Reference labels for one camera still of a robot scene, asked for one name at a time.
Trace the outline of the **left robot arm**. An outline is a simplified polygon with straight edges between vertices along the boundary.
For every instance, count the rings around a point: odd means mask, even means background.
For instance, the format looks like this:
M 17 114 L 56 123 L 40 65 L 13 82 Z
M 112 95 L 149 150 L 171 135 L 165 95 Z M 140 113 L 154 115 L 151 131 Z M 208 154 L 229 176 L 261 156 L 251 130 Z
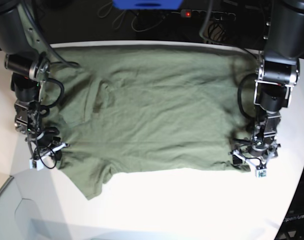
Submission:
M 249 120 L 250 139 L 232 140 L 230 152 L 233 165 L 247 163 L 258 177 L 265 176 L 267 163 L 278 156 L 277 127 L 280 110 L 287 108 L 293 88 L 300 77 L 299 58 L 304 52 L 304 0 L 275 0 L 264 50 L 255 58 L 256 73 L 246 75 L 240 82 L 237 102 L 241 114 Z M 242 105 L 245 83 L 254 80 L 255 116 L 248 115 Z

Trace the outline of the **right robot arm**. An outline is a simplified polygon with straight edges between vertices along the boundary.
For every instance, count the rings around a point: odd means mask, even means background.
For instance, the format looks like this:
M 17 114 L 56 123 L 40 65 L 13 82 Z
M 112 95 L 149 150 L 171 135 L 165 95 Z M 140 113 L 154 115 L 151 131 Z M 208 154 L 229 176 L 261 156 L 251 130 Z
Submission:
M 49 56 L 69 68 L 79 64 L 66 61 L 46 42 L 31 11 L 23 0 L 0 0 L 0 49 L 5 52 L 4 67 L 12 72 L 15 129 L 26 136 L 30 168 L 41 170 L 51 168 L 45 158 L 50 157 L 57 164 L 61 150 L 69 147 L 61 141 L 56 127 L 42 123 L 64 96 L 63 84 L 49 76 L 53 64 Z

